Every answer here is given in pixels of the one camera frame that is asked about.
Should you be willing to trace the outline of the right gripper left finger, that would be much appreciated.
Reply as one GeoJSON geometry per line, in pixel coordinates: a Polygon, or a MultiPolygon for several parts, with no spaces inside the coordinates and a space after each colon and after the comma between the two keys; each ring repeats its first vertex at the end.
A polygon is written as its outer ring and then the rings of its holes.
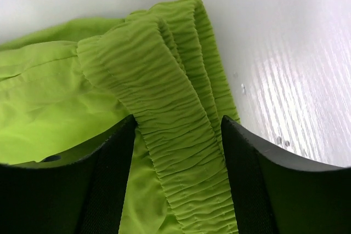
{"type": "Polygon", "coordinates": [[[1,233],[118,233],[136,122],[40,162],[1,164],[1,233]]]}

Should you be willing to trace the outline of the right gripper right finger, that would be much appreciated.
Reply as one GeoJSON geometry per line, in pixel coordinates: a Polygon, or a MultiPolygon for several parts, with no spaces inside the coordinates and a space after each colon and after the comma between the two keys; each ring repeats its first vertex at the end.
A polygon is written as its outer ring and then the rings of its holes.
{"type": "Polygon", "coordinates": [[[221,123],[240,233],[350,233],[350,168],[296,155],[221,123]]]}

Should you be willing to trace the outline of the lime green shorts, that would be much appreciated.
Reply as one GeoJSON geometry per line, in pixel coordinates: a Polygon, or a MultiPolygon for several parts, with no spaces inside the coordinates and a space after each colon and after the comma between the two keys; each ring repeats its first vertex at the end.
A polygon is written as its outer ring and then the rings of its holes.
{"type": "Polygon", "coordinates": [[[202,0],[76,19],[1,45],[1,161],[39,161],[133,115],[120,233],[237,233],[220,122],[238,119],[202,0]]]}

